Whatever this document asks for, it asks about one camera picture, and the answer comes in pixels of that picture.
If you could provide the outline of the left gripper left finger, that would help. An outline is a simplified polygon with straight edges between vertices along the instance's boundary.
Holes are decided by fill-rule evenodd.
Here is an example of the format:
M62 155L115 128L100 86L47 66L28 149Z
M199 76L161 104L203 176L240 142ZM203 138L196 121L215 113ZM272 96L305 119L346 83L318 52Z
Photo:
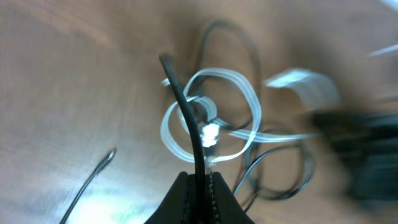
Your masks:
M187 195L187 178L186 172L179 173L160 205L145 224L180 223Z

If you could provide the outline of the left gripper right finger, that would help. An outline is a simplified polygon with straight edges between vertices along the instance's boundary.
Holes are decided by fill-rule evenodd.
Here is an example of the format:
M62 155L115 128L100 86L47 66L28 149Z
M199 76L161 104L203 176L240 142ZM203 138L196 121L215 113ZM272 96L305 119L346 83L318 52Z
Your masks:
M219 172L210 174L211 221L219 224L254 224L245 214Z

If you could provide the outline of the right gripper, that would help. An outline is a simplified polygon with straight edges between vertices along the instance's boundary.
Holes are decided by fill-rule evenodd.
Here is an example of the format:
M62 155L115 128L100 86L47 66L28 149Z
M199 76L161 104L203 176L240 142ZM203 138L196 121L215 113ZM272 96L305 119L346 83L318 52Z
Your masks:
M397 115L317 111L311 125L345 168L345 195L358 203L397 203Z

